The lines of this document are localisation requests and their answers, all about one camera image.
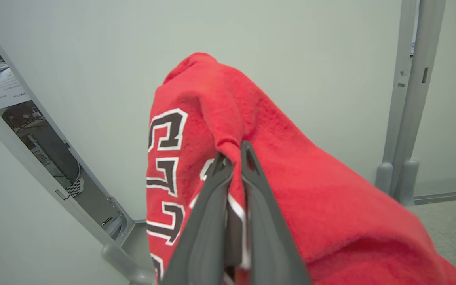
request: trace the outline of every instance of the red fabric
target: red fabric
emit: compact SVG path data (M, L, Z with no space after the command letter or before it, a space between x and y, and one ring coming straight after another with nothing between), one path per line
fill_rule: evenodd
M315 146L242 72L208 54L189 56L157 89L151 121L176 108L188 114L180 149L154 146L147 177L163 178L156 158L178 157L177 197L147 188L150 222L172 223L163 201L182 205L187 221L201 170L217 151L234 162L230 194L244 205L239 147L248 140L316 284L456 284L456 268L415 215ZM166 136L166 127L157 128L154 145ZM166 268L177 243L154 234L149 244ZM237 284L246 283L239 270Z

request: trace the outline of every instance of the door frame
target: door frame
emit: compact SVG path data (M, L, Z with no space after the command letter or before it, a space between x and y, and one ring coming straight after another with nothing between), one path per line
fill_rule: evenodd
M47 119L47 122L52 126L53 130L61 138L61 140L68 145L70 152L82 166L85 172L91 177L96 186L105 194L107 199L112 199L112 201L119 207L121 212L125 215L128 220L128 225L123 233L122 238L119 240L119 246L121 246L126 238L130 235L131 231L135 226L135 221L128 215L127 211L121 207L121 204L110 195L110 193L105 189L103 184L98 180L96 175L90 170L89 166L85 161L78 155L76 150L69 144L68 139L65 137L63 132L51 118L47 110L40 103L38 98L34 95L33 91L27 85L26 81L21 76L17 67L15 67L13 61L9 58L6 51L0 45L0 54L5 59L5 62L18 79L20 85L27 92L34 104L40 109L40 112ZM54 179L54 177L44 168L44 166L34 157L34 155L24 146L23 142L15 135L15 133L10 129L6 122L0 116L0 140L2 143L10 150L10 152L18 159L18 161L26 167L26 169L34 176L40 184L63 206L65 209L75 217L97 240L99 240L103 245L107 243L115 243L114 240L91 218L91 216L76 202L71 196L63 200L56 191L63 189L62 186Z

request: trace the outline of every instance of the gray metal frame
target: gray metal frame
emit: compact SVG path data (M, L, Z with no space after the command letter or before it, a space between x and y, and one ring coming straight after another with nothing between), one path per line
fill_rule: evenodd
M399 41L388 129L376 187L413 204L419 162L411 160L434 67L446 0L421 0L418 33L410 58L416 0L402 0Z
M446 0L422 0L420 4L420 20L418 22L414 58L392 163L394 173L391 179L390 195L397 194L396 198L412 197L414 195L414 187L409 187L409 185L414 186L414 181L410 182L409 180L416 180L416 173L412 173L412 171L418 171L418 167L406 162L411 159L416 136L418 135L418 128L434 68L445 6ZM404 171L405 165L411 165L413 170Z
M393 160L397 147L397 138L402 121L404 103L411 72L412 58L411 43L413 42L414 19L416 16L417 0L402 0L400 8L399 39L397 42L397 58L395 60L395 73L393 91L388 117L388 128L385 141L383 159L376 173L375 186L381 191L390 194L391 177L394 172Z

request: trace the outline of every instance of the hinge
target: hinge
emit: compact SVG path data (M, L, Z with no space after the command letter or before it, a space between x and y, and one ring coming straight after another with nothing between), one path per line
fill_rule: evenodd
M61 199L63 199L63 201L69 198L69 193L65 189L59 188L56 190L56 193L61 197Z

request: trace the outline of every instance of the red hoodie sleeve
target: red hoodie sleeve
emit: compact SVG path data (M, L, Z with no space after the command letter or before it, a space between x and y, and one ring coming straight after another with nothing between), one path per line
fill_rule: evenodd
M235 165L228 210L245 228L242 140L255 149L314 283L456 284L456 268L416 216L315 146L242 72L207 54L172 70L152 106L147 233L158 279L217 151ZM236 283L247 276L238 270Z

